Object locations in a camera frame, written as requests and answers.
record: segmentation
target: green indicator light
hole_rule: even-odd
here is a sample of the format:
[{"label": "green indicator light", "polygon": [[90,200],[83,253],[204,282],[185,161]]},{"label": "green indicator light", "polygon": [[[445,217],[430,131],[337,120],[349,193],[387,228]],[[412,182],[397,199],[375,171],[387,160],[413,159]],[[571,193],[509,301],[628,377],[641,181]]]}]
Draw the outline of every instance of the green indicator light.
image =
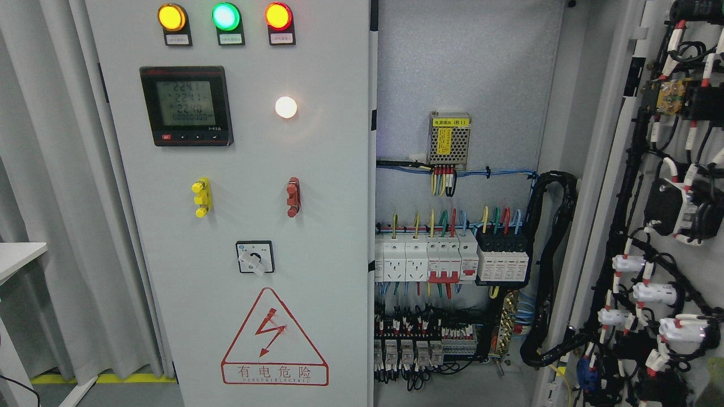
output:
[{"label": "green indicator light", "polygon": [[211,11],[214,24],[223,31],[231,31],[239,26],[241,16],[239,9],[231,3],[218,3]]}]

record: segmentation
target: yellow floor stripe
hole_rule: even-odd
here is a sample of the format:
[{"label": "yellow floor stripe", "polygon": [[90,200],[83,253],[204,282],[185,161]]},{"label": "yellow floor stripe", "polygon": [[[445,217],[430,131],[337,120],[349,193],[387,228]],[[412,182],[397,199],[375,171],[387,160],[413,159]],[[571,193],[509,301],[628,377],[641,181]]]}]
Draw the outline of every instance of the yellow floor stripe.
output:
[{"label": "yellow floor stripe", "polygon": [[[34,385],[75,385],[75,379],[66,382],[60,374],[41,374],[34,377],[31,381]],[[175,383],[176,379],[165,376],[156,377],[153,373],[137,373],[131,374],[125,379],[121,379],[115,374],[100,374],[96,383]]]}]

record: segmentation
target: lightning bolt symbol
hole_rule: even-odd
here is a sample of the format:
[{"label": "lightning bolt symbol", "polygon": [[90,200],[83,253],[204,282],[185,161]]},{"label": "lightning bolt symbol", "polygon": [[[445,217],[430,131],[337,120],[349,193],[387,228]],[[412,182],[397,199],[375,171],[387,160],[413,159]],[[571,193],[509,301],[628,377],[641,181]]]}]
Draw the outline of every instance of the lightning bolt symbol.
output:
[{"label": "lightning bolt symbol", "polygon": [[279,335],[284,332],[284,330],[287,328],[287,325],[282,325],[281,327],[272,327],[268,329],[264,329],[266,324],[270,323],[272,321],[272,318],[277,313],[276,309],[269,309],[269,312],[266,314],[266,318],[261,322],[261,325],[259,325],[259,328],[256,330],[256,334],[254,335],[261,335],[263,333],[271,332],[271,331],[277,331],[277,333],[274,335],[274,337],[269,341],[269,344],[267,344],[265,347],[261,349],[261,352],[259,352],[259,357],[262,357],[269,353],[269,346],[272,346],[272,343],[274,343],[275,340],[279,337]]}]

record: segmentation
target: green wire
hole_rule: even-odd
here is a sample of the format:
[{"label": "green wire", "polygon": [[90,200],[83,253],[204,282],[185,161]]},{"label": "green wire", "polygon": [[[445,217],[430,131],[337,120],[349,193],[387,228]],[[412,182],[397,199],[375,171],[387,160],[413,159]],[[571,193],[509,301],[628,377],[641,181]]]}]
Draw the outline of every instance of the green wire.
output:
[{"label": "green wire", "polygon": [[495,207],[495,214],[493,215],[493,233],[497,233],[498,224],[500,223],[500,208]]},{"label": "green wire", "polygon": [[440,237],[444,238],[445,230],[447,229],[445,227],[445,226],[447,226],[447,211],[442,211],[442,214],[440,214],[439,226],[442,226],[442,234],[440,235]]}]

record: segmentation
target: digital power meter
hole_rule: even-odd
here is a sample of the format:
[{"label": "digital power meter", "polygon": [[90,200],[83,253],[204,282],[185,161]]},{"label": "digital power meter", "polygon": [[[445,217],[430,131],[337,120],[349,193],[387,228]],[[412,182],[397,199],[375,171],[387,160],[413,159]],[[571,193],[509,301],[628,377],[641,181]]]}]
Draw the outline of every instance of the digital power meter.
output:
[{"label": "digital power meter", "polygon": [[234,142],[224,67],[142,67],[140,81],[157,146]]}]

